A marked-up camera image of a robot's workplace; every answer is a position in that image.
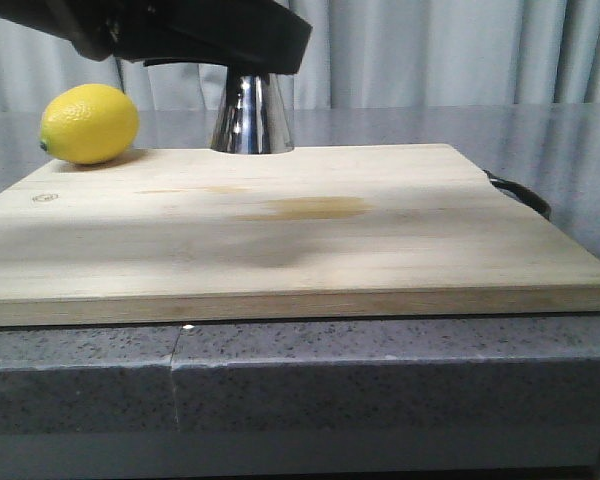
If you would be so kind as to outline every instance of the reflective metal part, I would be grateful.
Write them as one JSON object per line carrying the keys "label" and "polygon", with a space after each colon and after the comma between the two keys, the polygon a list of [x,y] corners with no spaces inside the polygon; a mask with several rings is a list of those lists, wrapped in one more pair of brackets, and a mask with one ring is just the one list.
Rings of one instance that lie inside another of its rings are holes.
{"label": "reflective metal part", "polygon": [[229,67],[211,148],[244,154],[293,150],[275,74],[245,75]]}

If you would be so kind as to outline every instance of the wooden cutting board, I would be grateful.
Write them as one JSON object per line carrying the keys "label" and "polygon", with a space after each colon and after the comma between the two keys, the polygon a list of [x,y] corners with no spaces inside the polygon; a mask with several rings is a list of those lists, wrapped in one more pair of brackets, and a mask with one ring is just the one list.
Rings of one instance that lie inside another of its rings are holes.
{"label": "wooden cutting board", "polygon": [[447,145],[53,160],[0,194],[0,326],[600,310],[600,262]]}

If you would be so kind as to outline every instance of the granite countertop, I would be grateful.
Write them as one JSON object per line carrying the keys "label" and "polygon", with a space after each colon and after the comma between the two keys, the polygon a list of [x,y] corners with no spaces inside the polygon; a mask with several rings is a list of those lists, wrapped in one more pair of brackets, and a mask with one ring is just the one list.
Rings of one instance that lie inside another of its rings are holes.
{"label": "granite countertop", "polygon": [[[205,147],[214,120],[213,112],[145,112],[136,146]],[[35,148],[37,121],[0,114],[0,191],[47,161]],[[542,195],[553,223],[600,258],[600,105],[296,111],[292,124],[298,146],[451,144]],[[489,440],[485,429],[496,432],[491,440],[497,431],[551,435],[537,434],[544,456],[534,448],[512,459],[502,447],[480,463],[454,450],[435,465],[595,463],[600,313],[0,329],[0,478],[18,478],[4,442],[20,437],[252,435],[246,444],[276,432],[302,432],[307,442],[315,432],[373,432],[387,445],[383,432],[462,430]],[[567,438],[574,429],[578,438]],[[250,455],[235,468],[220,458],[217,468],[185,462],[142,474],[396,469],[412,458],[388,447],[374,460],[333,450],[317,463],[289,457],[265,468]],[[91,472],[83,463],[76,475]]]}

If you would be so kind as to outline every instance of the cutting board edge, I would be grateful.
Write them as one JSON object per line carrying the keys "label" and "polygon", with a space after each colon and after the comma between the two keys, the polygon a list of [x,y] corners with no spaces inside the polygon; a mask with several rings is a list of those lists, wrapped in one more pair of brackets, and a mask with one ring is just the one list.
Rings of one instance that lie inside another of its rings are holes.
{"label": "cutting board edge", "polygon": [[341,292],[312,299],[307,304],[306,295],[289,293],[226,296],[221,304],[215,295],[0,303],[0,327],[600,312],[600,286]]}

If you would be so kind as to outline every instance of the countertop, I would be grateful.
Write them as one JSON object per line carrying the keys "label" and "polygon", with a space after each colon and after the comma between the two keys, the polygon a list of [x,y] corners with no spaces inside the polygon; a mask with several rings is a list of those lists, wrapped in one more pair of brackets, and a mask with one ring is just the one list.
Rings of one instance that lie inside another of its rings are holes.
{"label": "countertop", "polygon": [[[600,258],[600,104],[295,111],[297,146],[448,143]],[[214,112],[142,112],[203,148]],[[0,191],[48,158],[0,113]],[[0,478],[593,466],[600,313],[0,329]]]}

